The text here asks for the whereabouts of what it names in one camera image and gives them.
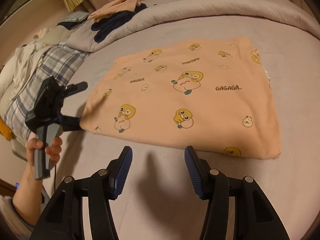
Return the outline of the person's left forearm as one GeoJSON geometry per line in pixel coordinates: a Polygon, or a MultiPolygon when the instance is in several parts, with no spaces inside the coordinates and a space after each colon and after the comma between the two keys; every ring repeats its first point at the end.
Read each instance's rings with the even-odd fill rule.
{"type": "Polygon", "coordinates": [[[27,164],[12,203],[20,217],[30,226],[35,226],[41,215],[42,184],[43,180],[35,179],[35,168],[27,164]]]}

